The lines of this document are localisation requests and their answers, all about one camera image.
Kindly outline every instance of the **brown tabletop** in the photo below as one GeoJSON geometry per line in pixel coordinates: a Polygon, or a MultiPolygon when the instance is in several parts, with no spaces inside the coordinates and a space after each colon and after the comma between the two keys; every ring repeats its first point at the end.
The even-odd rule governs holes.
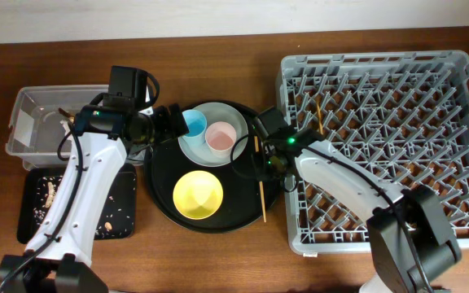
{"type": "MultiPolygon", "coordinates": [[[[32,85],[106,84],[114,64],[144,68],[160,81],[158,104],[228,99],[257,111],[275,105],[274,80],[286,55],[464,50],[469,28],[294,33],[0,45],[0,261],[19,255],[15,238],[26,171],[4,151],[18,90],[32,85]]],[[[262,220],[228,234],[186,230],[160,212],[144,187],[135,234],[94,243],[92,269],[122,291],[323,291],[360,286],[370,254],[304,258],[291,251],[283,197],[262,220]]],[[[469,251],[432,285],[469,292],[469,251]]]]}

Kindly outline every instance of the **yellow cup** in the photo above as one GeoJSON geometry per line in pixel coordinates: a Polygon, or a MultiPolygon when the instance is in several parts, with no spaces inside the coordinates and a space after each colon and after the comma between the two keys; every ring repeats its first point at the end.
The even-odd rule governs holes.
{"type": "Polygon", "coordinates": [[[173,189],[177,210],[192,220],[202,220],[215,213],[224,197],[221,183],[209,172],[193,171],[182,176],[173,189]]]}

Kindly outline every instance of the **dish rack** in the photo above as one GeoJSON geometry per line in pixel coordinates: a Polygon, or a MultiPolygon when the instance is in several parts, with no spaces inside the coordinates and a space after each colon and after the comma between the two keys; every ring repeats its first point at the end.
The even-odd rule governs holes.
{"type": "MultiPolygon", "coordinates": [[[[285,57],[278,107],[297,130],[318,129],[375,175],[440,196],[469,247],[469,56],[422,51],[285,57]]],[[[293,178],[287,179],[292,186],[293,178]]],[[[369,251],[366,224],[321,188],[286,193],[291,249],[304,256],[369,251]]]]}

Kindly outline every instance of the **black round tray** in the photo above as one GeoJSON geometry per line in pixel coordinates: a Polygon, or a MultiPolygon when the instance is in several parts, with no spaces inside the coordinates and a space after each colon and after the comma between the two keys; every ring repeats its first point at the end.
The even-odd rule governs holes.
{"type": "MultiPolygon", "coordinates": [[[[256,116],[251,108],[238,103],[227,101],[221,102],[236,108],[246,120],[256,116]]],[[[249,133],[254,136],[252,127],[249,133]]],[[[237,170],[248,175],[254,174],[251,162],[251,154],[255,152],[254,140],[249,137],[245,150],[233,164],[237,170]]],[[[245,179],[236,175],[230,164],[209,168],[195,164],[182,153],[177,140],[166,142],[153,150],[153,156],[146,156],[144,161],[144,174],[147,189],[156,206],[175,223],[187,229],[203,233],[223,233],[257,220],[261,215],[261,200],[258,181],[245,179]],[[218,211],[203,220],[191,220],[180,214],[173,203],[173,188],[178,179],[188,172],[204,170],[215,175],[222,184],[224,197],[218,211]]],[[[270,208],[279,195],[279,182],[272,181],[264,183],[265,207],[270,208]]]]}

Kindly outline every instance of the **light gray plate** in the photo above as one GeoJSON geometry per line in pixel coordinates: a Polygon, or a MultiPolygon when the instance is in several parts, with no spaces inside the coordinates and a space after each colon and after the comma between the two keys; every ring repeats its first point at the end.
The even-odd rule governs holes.
{"type": "MultiPolygon", "coordinates": [[[[203,103],[197,107],[195,110],[202,112],[206,119],[208,120],[208,127],[219,121],[224,121],[233,125],[236,129],[236,139],[240,139],[242,136],[249,133],[248,124],[243,118],[242,114],[238,112],[232,106],[229,106],[224,103],[203,103]]],[[[245,149],[248,140],[244,139],[242,142],[236,146],[233,154],[233,160],[239,157],[242,154],[242,151],[245,149]]],[[[180,149],[186,155],[189,160],[204,166],[204,167],[220,167],[230,162],[230,158],[218,158],[214,156],[209,150],[208,144],[203,143],[200,146],[189,147],[186,141],[183,138],[178,139],[178,145],[180,149]]]]}

